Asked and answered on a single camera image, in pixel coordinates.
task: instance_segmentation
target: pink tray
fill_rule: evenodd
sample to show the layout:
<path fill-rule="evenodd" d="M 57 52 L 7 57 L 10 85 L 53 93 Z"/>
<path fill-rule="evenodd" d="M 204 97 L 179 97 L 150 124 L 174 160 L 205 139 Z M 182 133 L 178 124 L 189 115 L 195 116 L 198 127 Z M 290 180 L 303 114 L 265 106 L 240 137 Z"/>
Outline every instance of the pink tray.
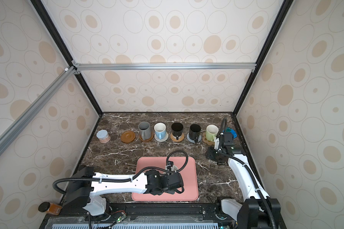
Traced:
<path fill-rule="evenodd" d="M 159 168 L 165 168 L 167 157 L 141 157 L 136 165 L 136 172 L 139 172 L 142 168 L 148 166 L 156 166 Z M 181 168 L 185 163 L 185 157 L 170 157 L 170 161 L 173 161 L 175 166 Z M 197 189 L 197 176 L 195 160 L 192 157 L 188 157 L 186 167 L 180 172 L 184 184 L 185 191 L 181 194 L 163 193 L 162 195 L 151 194 L 138 194 L 132 193 L 131 197 L 135 201 L 194 201 L 199 197 L 199 191 Z"/>

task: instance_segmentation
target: black jar lid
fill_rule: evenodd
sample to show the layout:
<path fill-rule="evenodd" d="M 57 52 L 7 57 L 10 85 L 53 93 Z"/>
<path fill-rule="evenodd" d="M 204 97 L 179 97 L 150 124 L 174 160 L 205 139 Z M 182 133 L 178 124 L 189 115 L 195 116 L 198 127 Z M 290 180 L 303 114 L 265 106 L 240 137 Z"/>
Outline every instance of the black jar lid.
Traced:
<path fill-rule="evenodd" d="M 50 208 L 50 203 L 49 202 L 43 202 L 38 206 L 38 211 L 40 212 L 45 212 Z"/>

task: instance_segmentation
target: brown coaster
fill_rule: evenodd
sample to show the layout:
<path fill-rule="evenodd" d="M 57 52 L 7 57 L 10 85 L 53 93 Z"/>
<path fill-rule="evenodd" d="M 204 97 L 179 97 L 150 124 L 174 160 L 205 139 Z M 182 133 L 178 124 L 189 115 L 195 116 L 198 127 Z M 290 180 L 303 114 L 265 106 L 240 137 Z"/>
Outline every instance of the brown coaster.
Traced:
<path fill-rule="evenodd" d="M 121 134 L 121 141 L 124 143 L 130 143 L 135 139 L 135 133 L 133 131 L 125 131 Z"/>
<path fill-rule="evenodd" d="M 202 134 L 202 142 L 207 144 L 207 145 L 214 145 L 215 144 L 214 141 L 209 141 L 208 139 L 206 139 L 205 132 Z"/>
<path fill-rule="evenodd" d="M 149 142 L 149 141 L 151 141 L 151 140 L 153 139 L 153 137 L 154 137 L 154 132 L 151 133 L 150 139 L 147 139 L 147 140 L 144 141 L 144 140 L 142 139 L 142 136 L 139 135 L 139 139 L 140 139 L 142 142 Z"/>
<path fill-rule="evenodd" d="M 171 133 L 170 137 L 171 137 L 172 141 L 180 142 L 180 141 L 182 141 L 185 138 L 185 135 L 182 133 L 182 135 L 178 138 L 178 140 L 173 136 L 172 133 Z"/>

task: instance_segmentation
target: black mug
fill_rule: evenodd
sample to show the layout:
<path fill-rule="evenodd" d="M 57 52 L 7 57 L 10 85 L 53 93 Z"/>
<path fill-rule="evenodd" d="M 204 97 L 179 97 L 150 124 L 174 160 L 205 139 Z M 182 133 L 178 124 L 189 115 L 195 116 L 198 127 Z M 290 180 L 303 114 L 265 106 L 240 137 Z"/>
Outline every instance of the black mug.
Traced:
<path fill-rule="evenodd" d="M 188 136 L 191 140 L 197 143 L 199 141 L 200 133 L 201 133 L 201 127 L 197 124 L 192 124 L 190 126 L 190 131 L 188 132 Z"/>
<path fill-rule="evenodd" d="M 178 138 L 182 135 L 183 125 L 179 122 L 174 122 L 171 125 L 171 129 L 172 135 L 176 138 L 176 140 L 178 140 Z"/>

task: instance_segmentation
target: green mug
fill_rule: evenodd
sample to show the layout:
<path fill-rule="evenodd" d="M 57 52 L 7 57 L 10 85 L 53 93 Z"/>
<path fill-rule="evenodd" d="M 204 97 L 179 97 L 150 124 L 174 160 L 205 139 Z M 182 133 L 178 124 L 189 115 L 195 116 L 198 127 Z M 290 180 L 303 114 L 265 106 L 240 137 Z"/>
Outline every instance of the green mug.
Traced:
<path fill-rule="evenodd" d="M 215 125 L 209 125 L 206 127 L 205 137 L 208 141 L 215 141 L 219 132 L 219 128 Z"/>

